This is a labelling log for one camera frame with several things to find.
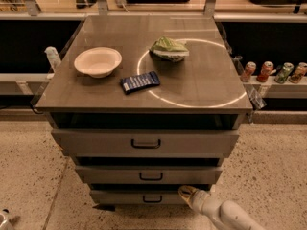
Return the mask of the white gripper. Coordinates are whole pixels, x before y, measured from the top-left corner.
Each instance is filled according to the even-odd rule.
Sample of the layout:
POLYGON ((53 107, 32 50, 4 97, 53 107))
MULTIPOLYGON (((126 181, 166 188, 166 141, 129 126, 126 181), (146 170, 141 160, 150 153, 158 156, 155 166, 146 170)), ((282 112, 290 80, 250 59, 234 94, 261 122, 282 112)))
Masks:
POLYGON ((179 187, 178 193, 195 212, 207 217, 216 217, 219 214, 221 202, 206 191, 193 186, 182 185, 179 187))

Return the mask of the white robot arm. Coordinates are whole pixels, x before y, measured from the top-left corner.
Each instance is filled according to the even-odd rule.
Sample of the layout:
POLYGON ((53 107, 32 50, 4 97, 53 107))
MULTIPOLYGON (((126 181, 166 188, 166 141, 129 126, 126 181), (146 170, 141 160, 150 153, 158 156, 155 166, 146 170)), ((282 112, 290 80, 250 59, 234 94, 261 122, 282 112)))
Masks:
POLYGON ((237 203, 220 201, 207 191, 183 185, 178 193, 196 213, 210 219, 218 230, 266 230, 237 203))

